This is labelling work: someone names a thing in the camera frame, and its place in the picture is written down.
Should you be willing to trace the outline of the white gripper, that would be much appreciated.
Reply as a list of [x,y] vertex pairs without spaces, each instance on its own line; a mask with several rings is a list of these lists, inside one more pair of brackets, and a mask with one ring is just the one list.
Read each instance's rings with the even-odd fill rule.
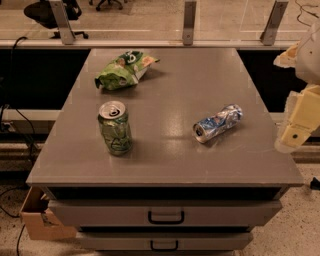
[[291,91],[284,119],[277,133],[275,148],[292,153],[320,126],[320,19],[311,25],[299,43],[278,55],[273,64],[294,68],[296,76],[308,84],[301,92]]

